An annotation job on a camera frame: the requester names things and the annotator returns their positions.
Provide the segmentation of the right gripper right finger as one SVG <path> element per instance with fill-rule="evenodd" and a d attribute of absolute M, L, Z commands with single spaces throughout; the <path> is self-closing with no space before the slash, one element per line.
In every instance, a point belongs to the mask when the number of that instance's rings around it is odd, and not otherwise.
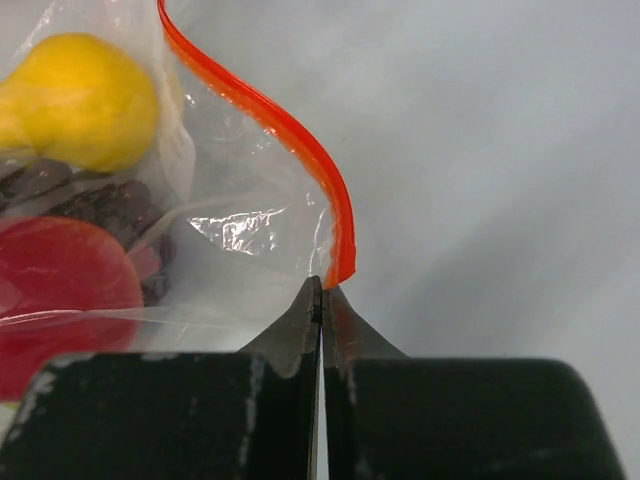
<path fill-rule="evenodd" d="M 590 389 L 536 358 L 412 358 L 322 296 L 333 479 L 620 479 Z"/>

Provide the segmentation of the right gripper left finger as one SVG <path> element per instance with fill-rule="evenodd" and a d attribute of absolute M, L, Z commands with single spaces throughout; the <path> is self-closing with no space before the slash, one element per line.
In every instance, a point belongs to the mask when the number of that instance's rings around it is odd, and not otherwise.
<path fill-rule="evenodd" d="M 321 283 L 235 353 L 62 356 L 1 445 L 5 479 L 312 479 Z"/>

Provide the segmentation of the red toy apple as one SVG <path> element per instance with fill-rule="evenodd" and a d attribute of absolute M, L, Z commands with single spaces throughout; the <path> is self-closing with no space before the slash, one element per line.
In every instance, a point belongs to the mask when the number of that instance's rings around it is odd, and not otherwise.
<path fill-rule="evenodd" d="M 134 264 L 118 240 L 63 217 L 1 222 L 1 399 L 21 398 L 52 357 L 126 349 L 143 307 Z"/>

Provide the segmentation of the clear orange zip bag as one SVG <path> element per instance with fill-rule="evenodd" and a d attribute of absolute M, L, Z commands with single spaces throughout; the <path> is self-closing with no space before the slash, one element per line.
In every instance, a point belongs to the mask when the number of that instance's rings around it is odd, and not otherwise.
<path fill-rule="evenodd" d="M 319 142 L 280 106 L 204 54 L 164 1 L 5 1 L 1 82 L 42 40 L 87 33 L 151 76 L 160 114 L 151 148 L 120 175 L 147 185 L 160 220 L 142 237 L 174 245 L 158 304 L 111 314 L 136 334 L 118 351 L 224 348 L 266 326 L 300 284 L 355 271 L 346 184 Z"/>

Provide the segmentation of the purple toy grape bunch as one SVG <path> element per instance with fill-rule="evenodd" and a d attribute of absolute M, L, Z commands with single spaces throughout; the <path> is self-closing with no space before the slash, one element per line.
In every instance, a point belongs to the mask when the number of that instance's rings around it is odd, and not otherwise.
<path fill-rule="evenodd" d="M 63 217 L 84 221 L 114 236 L 136 268 L 143 307 L 154 306 L 169 288 L 174 245 L 166 235 L 144 241 L 161 218 L 150 189 L 120 175 L 75 171 L 57 161 L 1 164 L 1 222 L 18 217 Z"/>

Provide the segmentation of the yellow toy pear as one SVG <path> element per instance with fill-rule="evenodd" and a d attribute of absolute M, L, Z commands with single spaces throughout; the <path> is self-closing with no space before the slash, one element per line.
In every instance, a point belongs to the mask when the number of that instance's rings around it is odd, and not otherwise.
<path fill-rule="evenodd" d="M 109 173 L 135 165 L 159 123 L 151 76 L 87 33 L 50 36 L 1 82 L 1 153 Z"/>

